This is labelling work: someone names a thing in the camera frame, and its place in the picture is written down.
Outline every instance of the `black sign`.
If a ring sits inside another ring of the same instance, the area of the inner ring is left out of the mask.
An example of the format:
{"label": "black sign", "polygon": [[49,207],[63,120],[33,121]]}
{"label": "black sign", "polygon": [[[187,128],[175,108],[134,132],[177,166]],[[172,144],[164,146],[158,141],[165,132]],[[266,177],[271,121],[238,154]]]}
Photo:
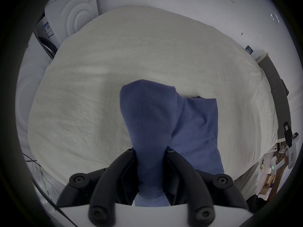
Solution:
{"label": "black sign", "polygon": [[249,45],[245,48],[245,50],[251,55],[253,50],[249,47]]}

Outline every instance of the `white comforter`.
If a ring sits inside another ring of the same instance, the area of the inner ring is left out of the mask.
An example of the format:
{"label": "white comforter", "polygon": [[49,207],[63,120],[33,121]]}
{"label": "white comforter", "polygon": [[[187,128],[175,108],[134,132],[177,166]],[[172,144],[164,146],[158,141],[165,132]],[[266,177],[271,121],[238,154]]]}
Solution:
{"label": "white comforter", "polygon": [[41,166],[66,184],[72,174],[108,167],[131,148],[119,92],[138,79],[217,99],[218,148],[233,179],[277,140],[267,78],[238,43],[190,18],[127,6],[70,36],[47,68],[28,121]]}

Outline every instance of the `screw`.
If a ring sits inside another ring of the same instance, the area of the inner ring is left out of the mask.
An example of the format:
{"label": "screw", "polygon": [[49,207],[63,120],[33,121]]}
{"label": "screw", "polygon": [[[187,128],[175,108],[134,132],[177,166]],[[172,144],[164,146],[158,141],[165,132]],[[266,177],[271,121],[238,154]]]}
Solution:
{"label": "screw", "polygon": [[225,183],[227,183],[227,179],[225,177],[219,177],[218,182],[221,184],[225,184]]}
{"label": "screw", "polygon": [[106,211],[100,207],[93,208],[92,215],[95,220],[101,223],[105,223],[108,220],[108,215]]}
{"label": "screw", "polygon": [[214,210],[210,207],[203,207],[196,211],[195,219],[198,222],[209,222],[214,219]]}
{"label": "screw", "polygon": [[78,176],[74,179],[74,182],[75,183],[81,183],[84,181],[84,177],[83,176]]}

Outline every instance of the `gray bed frame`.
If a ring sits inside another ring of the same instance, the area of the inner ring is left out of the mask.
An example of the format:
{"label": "gray bed frame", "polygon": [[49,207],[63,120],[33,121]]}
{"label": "gray bed frame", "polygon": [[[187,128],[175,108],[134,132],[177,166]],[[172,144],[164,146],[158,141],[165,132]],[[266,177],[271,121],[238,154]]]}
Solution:
{"label": "gray bed frame", "polygon": [[271,88],[278,118],[278,140],[284,138],[283,124],[285,121],[291,126],[290,110],[286,90],[273,62],[267,53],[257,59],[258,65],[263,69]]}

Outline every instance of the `wrinkled fabric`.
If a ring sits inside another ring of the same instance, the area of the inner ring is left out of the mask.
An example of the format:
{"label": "wrinkled fabric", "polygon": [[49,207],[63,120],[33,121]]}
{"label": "wrinkled fabric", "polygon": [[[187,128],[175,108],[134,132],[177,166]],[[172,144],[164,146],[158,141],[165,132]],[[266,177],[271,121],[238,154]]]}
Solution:
{"label": "wrinkled fabric", "polygon": [[216,99],[187,98],[175,87],[138,80],[122,87],[120,109],[137,154],[137,206],[169,205],[162,189],[167,146],[195,169],[224,173],[217,148]]}

